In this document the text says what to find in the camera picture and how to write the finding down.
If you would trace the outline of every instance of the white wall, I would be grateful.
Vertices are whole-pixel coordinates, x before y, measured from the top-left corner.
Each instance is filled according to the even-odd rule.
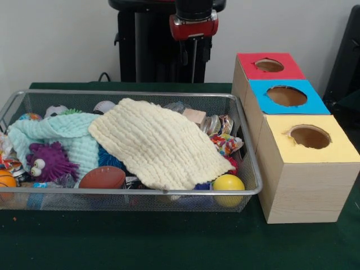
[[[228,0],[207,82],[231,82],[236,52],[287,51],[322,93],[356,0]],[[117,11],[106,0],[0,0],[0,107],[31,82],[119,80]]]
[[[117,27],[106,0],[0,0],[0,106],[31,82],[119,80]]]

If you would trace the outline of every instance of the shape sorter box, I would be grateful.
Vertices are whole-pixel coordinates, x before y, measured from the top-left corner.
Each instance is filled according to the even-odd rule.
[[[231,93],[245,104],[249,80],[303,80],[300,67],[289,53],[238,53]]]
[[[307,80],[250,80],[249,85],[244,112],[255,150],[265,114],[330,114]]]
[[[360,170],[332,115],[266,115],[256,157],[268,223],[336,222]]]

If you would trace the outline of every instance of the blue box top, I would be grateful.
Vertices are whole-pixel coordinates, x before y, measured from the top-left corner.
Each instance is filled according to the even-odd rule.
[[[330,114],[308,80],[250,80],[266,114]]]

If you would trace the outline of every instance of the yellow ball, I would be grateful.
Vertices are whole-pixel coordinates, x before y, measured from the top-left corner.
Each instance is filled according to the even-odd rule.
[[[232,174],[224,174],[213,183],[214,190],[245,190],[241,179]],[[223,207],[236,207],[242,201],[242,196],[215,196],[216,201]]]

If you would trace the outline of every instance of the googly eye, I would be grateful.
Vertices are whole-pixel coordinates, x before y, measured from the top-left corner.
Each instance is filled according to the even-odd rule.
[[[42,159],[35,160],[34,167],[39,168],[40,170],[42,170],[45,167],[45,161],[42,160]]]
[[[37,177],[41,175],[41,170],[39,168],[32,167],[30,173],[33,177]]]

